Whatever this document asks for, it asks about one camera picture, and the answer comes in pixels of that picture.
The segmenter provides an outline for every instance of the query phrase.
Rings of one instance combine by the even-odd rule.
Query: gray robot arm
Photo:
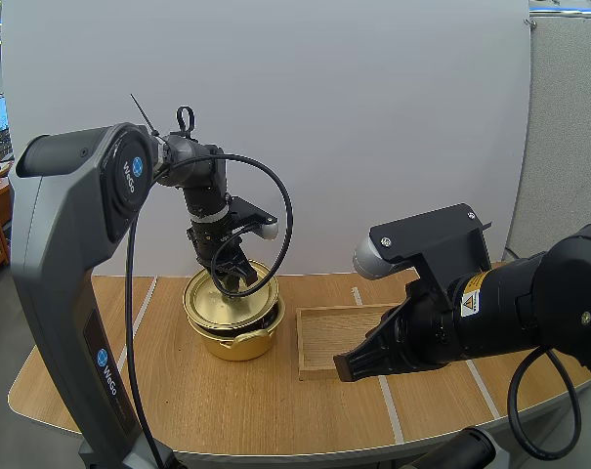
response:
[[[147,130],[128,123],[40,137],[10,174],[15,285],[41,356],[85,437],[80,454],[87,467],[139,467],[129,460],[152,458],[91,284],[93,268],[110,258],[148,196],[149,145]],[[160,449],[163,460],[173,458],[171,449]]]
[[[238,289],[240,278],[256,281],[232,231],[250,227],[261,237],[276,235],[273,215],[227,194],[225,160],[205,160],[222,153],[192,139],[183,124],[160,138],[122,123],[41,136],[10,173],[13,277],[41,356],[85,437],[80,455],[90,469],[156,467],[91,284],[93,268],[112,256],[154,180],[183,190],[197,259],[210,268],[215,257],[216,275],[229,291]],[[204,160],[190,162],[199,157]],[[166,468],[179,467],[170,448],[156,445]]]

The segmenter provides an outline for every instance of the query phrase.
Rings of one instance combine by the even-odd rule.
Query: white wall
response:
[[[65,2],[3,5],[11,135],[141,123],[190,105],[202,143],[257,158],[295,207],[285,274],[351,271],[383,222],[467,202],[502,253],[528,117],[527,0]],[[284,219],[263,175],[229,165],[229,188]],[[135,272],[197,269],[182,194],[144,207]],[[280,241],[249,235],[271,263]],[[119,249],[99,269],[123,272]]]

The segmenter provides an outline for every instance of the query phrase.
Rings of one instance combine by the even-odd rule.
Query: warning label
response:
[[[488,272],[482,272],[471,278],[464,287],[464,294],[462,295],[460,316],[466,318],[474,315],[480,311],[480,287]]]

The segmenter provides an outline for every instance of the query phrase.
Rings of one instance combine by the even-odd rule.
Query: golden pot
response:
[[[284,301],[281,297],[277,298],[275,306],[277,314],[269,327],[243,332],[234,338],[211,334],[199,327],[191,318],[189,318],[189,324],[195,332],[201,335],[204,346],[215,357],[231,362],[244,362],[260,357],[274,344],[274,330],[284,318]]]
[[[269,272],[259,262],[250,264],[258,273],[258,281]],[[208,351],[236,362],[267,352],[274,343],[274,329],[284,317],[275,277],[252,295],[230,298],[217,290],[210,274],[202,270],[187,284],[183,304],[190,326],[201,335]]]

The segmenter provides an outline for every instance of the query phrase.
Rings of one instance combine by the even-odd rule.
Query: robotic arm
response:
[[[183,125],[164,138],[130,123],[41,136],[10,174],[13,277],[41,356],[85,437],[80,455],[89,468],[156,467],[91,284],[93,268],[112,256],[153,180],[183,190],[189,238],[202,266],[209,268],[223,246],[215,271],[228,291],[236,292],[240,279],[256,281],[232,231],[245,226],[262,237],[277,234],[274,216],[226,193],[224,160],[178,164],[223,153],[190,137],[192,121]],[[156,444],[164,467],[181,467],[170,448]]]
[[[574,387],[551,349],[591,371],[591,225],[548,252],[498,269],[488,261],[488,226],[459,204],[371,228],[354,253],[357,272],[377,279],[414,267],[420,279],[406,286],[406,300],[383,315],[358,347],[334,362],[342,381],[357,381],[536,348],[512,378],[508,419],[530,455],[559,459],[574,448],[581,417]],[[544,353],[565,380],[575,421],[570,443],[553,452],[527,438],[516,402],[523,373]],[[483,468],[499,452],[488,441],[493,443],[486,432],[465,429],[410,467]]]

